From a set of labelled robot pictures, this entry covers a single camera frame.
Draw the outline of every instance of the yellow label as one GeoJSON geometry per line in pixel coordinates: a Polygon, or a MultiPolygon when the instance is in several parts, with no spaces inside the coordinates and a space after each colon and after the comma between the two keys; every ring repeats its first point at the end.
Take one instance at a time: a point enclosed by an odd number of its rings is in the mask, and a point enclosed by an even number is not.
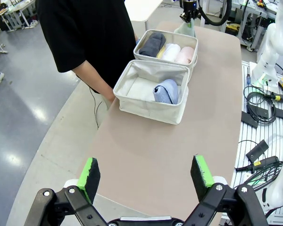
{"type": "Polygon", "coordinates": [[[260,161],[254,162],[254,166],[258,166],[258,165],[261,165],[260,161]]]}

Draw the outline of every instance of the pink rolled towel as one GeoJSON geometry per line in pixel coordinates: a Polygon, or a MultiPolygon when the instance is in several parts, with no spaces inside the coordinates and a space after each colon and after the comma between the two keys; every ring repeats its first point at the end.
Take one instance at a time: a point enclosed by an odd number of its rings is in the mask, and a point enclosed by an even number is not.
{"type": "Polygon", "coordinates": [[[192,47],[183,47],[177,55],[175,62],[182,65],[188,65],[192,61],[193,55],[194,49],[192,47]]]}

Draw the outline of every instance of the white rolled towel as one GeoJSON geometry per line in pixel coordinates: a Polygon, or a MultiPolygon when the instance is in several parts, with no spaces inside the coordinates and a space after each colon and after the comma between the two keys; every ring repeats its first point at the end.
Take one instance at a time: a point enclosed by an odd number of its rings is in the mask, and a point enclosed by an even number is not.
{"type": "Polygon", "coordinates": [[[180,53],[180,50],[181,48],[177,44],[172,44],[172,43],[166,44],[166,50],[162,55],[161,59],[174,62],[177,55],[180,53]]]}
{"type": "Polygon", "coordinates": [[[175,62],[182,65],[188,65],[193,59],[194,51],[195,50],[192,47],[183,47],[177,55],[175,62]]]}

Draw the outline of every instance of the black t-shirt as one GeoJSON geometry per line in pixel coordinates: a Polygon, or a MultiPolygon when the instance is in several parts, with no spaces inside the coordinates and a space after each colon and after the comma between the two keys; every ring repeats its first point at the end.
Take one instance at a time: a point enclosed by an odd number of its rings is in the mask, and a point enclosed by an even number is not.
{"type": "Polygon", "coordinates": [[[87,60],[114,88],[136,45],[124,0],[37,0],[36,6],[58,71],[87,60]]]}
{"type": "Polygon", "coordinates": [[[8,7],[7,4],[2,3],[2,4],[0,5],[0,11],[3,10],[4,8],[7,8],[7,7],[8,7]]]}

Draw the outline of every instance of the dark gray rolled towel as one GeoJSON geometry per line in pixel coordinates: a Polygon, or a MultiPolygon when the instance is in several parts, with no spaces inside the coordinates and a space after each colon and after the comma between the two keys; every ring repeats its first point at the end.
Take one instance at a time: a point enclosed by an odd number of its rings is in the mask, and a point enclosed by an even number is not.
{"type": "Polygon", "coordinates": [[[140,49],[139,53],[144,56],[156,57],[166,42],[165,36],[161,32],[155,32],[140,49]]]}

